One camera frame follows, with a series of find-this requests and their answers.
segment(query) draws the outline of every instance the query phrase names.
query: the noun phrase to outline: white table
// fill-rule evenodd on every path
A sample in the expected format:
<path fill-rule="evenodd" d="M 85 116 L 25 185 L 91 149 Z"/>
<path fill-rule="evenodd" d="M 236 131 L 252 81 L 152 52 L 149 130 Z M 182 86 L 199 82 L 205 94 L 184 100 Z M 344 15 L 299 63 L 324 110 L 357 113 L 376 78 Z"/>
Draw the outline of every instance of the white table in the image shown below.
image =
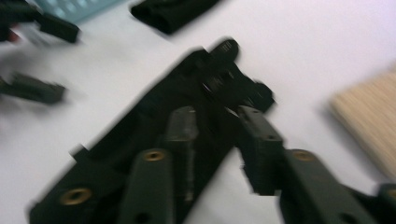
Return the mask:
<path fill-rule="evenodd" d="M 268 85 L 277 105 L 268 119 L 288 148 L 317 153 L 346 185 L 373 194 L 388 180 L 332 116 L 338 91 L 396 60 L 393 0 L 228 0 L 172 36 L 134 19 L 128 1 L 82 23 L 80 42 L 0 45 L 0 74 L 11 70 L 67 87 L 44 106 L 0 98 L 0 223 L 27 223 L 29 206 L 189 49 L 224 36 L 240 45 L 237 65 Z M 276 198 L 250 193 L 234 150 L 187 223 L 280 223 Z"/>

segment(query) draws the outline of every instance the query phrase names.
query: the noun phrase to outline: wooden block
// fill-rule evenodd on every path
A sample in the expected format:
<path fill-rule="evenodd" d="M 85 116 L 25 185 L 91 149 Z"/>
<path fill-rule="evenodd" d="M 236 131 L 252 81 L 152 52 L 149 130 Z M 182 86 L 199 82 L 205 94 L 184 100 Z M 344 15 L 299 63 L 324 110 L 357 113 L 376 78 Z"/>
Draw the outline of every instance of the wooden block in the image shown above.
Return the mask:
<path fill-rule="evenodd" d="M 396 179 L 396 70 L 335 95 L 331 104 L 368 155 Z"/>

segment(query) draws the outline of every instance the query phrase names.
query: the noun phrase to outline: light blue plastic basket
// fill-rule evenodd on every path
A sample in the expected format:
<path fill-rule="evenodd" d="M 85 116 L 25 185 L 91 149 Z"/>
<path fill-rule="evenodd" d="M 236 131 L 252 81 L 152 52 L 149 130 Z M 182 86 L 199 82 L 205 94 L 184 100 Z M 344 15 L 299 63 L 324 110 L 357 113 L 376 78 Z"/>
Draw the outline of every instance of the light blue plastic basket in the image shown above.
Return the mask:
<path fill-rule="evenodd" d="M 123 0 L 35 0 L 41 9 L 66 21 L 78 23 Z"/>

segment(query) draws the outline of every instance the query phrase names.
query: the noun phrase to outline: folded black cloth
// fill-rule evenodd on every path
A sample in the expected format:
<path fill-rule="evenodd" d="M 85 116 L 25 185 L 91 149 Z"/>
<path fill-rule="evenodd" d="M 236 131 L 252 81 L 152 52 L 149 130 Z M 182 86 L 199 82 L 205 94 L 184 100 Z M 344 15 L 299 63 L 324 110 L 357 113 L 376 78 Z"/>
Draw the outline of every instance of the folded black cloth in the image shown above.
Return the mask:
<path fill-rule="evenodd" d="M 220 0 L 146 0 L 132 6 L 131 13 L 138 20 L 170 35 L 218 1 Z"/>

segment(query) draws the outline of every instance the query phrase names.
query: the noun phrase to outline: white surface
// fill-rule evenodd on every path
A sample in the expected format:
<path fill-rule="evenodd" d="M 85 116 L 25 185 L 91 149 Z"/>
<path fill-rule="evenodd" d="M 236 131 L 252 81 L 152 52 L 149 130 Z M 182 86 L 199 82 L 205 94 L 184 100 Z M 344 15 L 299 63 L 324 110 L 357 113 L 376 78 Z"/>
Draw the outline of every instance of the white surface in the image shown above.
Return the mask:
<path fill-rule="evenodd" d="M 81 24 L 75 46 L 0 46 L 1 76 L 17 70 L 69 89 L 53 107 L 0 98 L 0 223 L 27 223 L 30 204 L 72 164 L 71 150 L 94 144 L 189 49 L 226 35 L 240 44 L 239 68 L 274 91 L 268 118 L 287 147 L 317 153 L 365 193 L 387 181 L 328 102 L 396 60 L 395 1 L 228 0 L 172 36 L 133 19 L 130 4 Z M 233 151 L 188 223 L 280 223 L 276 200 L 250 194 L 240 166 Z"/>

